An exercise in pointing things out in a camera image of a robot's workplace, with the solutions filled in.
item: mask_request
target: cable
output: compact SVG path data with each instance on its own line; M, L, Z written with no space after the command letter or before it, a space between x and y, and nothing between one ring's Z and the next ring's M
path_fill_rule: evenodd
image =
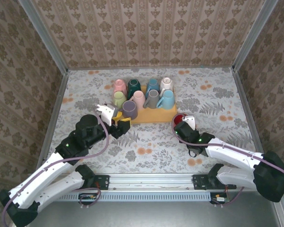
M276 169L276 170L278 170L278 171L280 171L281 173L284 174L284 170L281 169L280 167L278 167L278 166L276 166L276 165L274 165L274 164L272 164L272 163L270 163L270 162L267 162L266 160L263 160L263 159L261 159L261 158L259 158L259 157L257 157L257 156L253 156L253 155L250 154L250 153L241 151L241 150L239 150L239 149L230 147L230 146L228 146L228 145L222 145L222 144L219 144L219 143L211 143L211 144L202 143L202 144L196 144L196 143L188 143L188 142L182 140L182 139L179 138L179 136L176 134L176 132L175 132L175 130L174 130L174 127L173 127L174 119L175 119L177 116L179 116L179 115L184 116L184 114L179 113L179 114L176 114L176 115L173 117L173 119L172 119L172 121L171 121L171 130L172 130L172 133L174 134L174 136L175 136L179 141L181 141L182 143L187 144L187 145L191 145L191 146L197 146L197 147L216 146L216 147L227 148L227 149L233 150L233 151L235 151L235 152L238 152L238 153L240 153L240 154L242 154L242 155L245 155L245 156L247 156L247 157L251 157L251 158L254 158L255 160L258 160L258 161L260 161L260 162L263 162L263 163L265 163L266 165L268 165L268 166L270 166L270 167L272 167L272 168L274 168L274 169Z
M101 197L101 190L99 188L84 188L84 189L77 189L77 190L74 190L73 192L81 192L81 191L85 191L85 190L97 190L98 191L98 196L97 198L89 205L85 206L86 208L88 208L89 206L93 206L96 204L96 202L100 199ZM84 197L87 197L87 196L90 196L89 194L84 194L81 196L80 200L79 200L79 203L81 205L81 208L84 207L84 205L82 204L82 199Z
M109 144L109 135L108 135L108 131L107 131L107 128L105 127L103 121L101 120L101 118L99 117L99 115L96 113L95 110L93 110L98 122L100 122L103 130L104 130L104 133L105 133L105 136L106 136L106 144L104 146L104 148L94 154L94 155L88 155L88 156L82 156L82 157L72 157L72 158L66 158L66 159L62 159L62 160L59 160L59 161L56 161L56 162L53 162L51 163L50 165L48 165L47 167L45 167L44 169L42 169L40 172L38 172L34 177L32 177L32 179L30 179L17 193L15 193L15 195L7 202L7 204L4 206L4 209L3 209L3 212L2 212L2 216L1 216L1 221L3 223L3 226L4 227L8 227L8 225L6 224L5 222L5 214L7 212L7 209L9 207L9 205L14 201L14 199L18 196L18 194L20 194L21 192L23 192L24 189L26 189L27 186L29 186L41 173L43 173L44 171L46 171L48 168L60 163L60 162L69 162L69 161L74 161L74 160L80 160L80 159L86 159L86 158L92 158L92 157L96 157L98 155L101 155L103 154L103 152L107 149L108 147L108 144Z
M241 187L241 189L240 189L240 191L238 192L238 194L237 194L231 201L229 201L229 202L227 202L227 203L225 203L225 204L221 204L221 203L219 203L219 202L216 201L216 200L212 200L212 201L214 201L214 202L217 203L218 205L221 205L221 207L230 205L230 204L232 204L234 201L237 200L237 198L241 195L243 189L244 189L244 187Z

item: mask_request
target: wall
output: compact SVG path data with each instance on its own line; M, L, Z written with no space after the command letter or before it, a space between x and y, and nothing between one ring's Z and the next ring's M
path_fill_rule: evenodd
M18 1L0 0L0 190L35 170L61 79Z
M264 150L284 161L284 0L279 0L239 74Z
M69 68L232 65L264 0L33 0Z

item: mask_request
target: table surface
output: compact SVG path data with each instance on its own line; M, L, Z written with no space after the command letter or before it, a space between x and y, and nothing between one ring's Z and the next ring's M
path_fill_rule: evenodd
M112 102L113 82L137 78L143 85L151 78L170 77L174 82L178 113L193 115L197 129L214 134L235 146L255 151L238 90L230 68L124 69L69 71L49 155L97 104ZM220 160L192 158L173 136L170 123L134 124L119 139L109 137L106 152L85 159L95 173L206 173ZM98 153L105 141L90 154Z

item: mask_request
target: wooden tray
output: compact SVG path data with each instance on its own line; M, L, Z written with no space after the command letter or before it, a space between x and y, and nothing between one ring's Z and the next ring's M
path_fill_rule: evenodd
M141 85L141 91L145 94L146 86ZM138 116L136 119L131 120L132 124L141 123L160 123L160 122L171 122L172 118L177 114L176 103L174 107L170 110L160 109L142 109L138 111Z

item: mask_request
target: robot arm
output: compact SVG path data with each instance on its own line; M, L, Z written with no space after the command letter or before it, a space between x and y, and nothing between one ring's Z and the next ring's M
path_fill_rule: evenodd
M191 127L191 124L185 120L178 123L174 130L182 140L195 144L193 146L187 145L189 153L193 152L196 156L201 154L206 157L218 158L237 167L216 164L207 177L198 179L202 181L198 184L204 186L204 189L217 189L221 184L224 186L234 184L256 189L270 201L279 202L281 200L284 194L284 174L258 160L258 158L263 159L284 170L284 163L276 153L252 152L225 143L206 132L200 135L199 131ZM249 157L235 150L246 153Z
M104 105L99 107L101 107L105 119L104 126L114 138L119 138L130 129L129 121L119 121L118 126L111 124L111 117L114 117L114 114L117 113L114 106ZM75 189L91 187L94 183L95 174L86 165L78 166L75 172L50 185L61 173L72 170L78 160L60 162L50 168L48 166L67 158L88 155L89 149L97 142L105 139L105 137L104 129L101 124L98 124L96 116L91 114L83 116L76 123L76 129L62 140L60 145L56 147L55 152L28 179L10 191L1 190L0 202L3 206L9 202L10 198L17 195L7 209L7 213L15 225L24 227L36 218L38 212L62 195ZM31 181L41 171L43 172L36 180L21 193L18 193L23 185Z

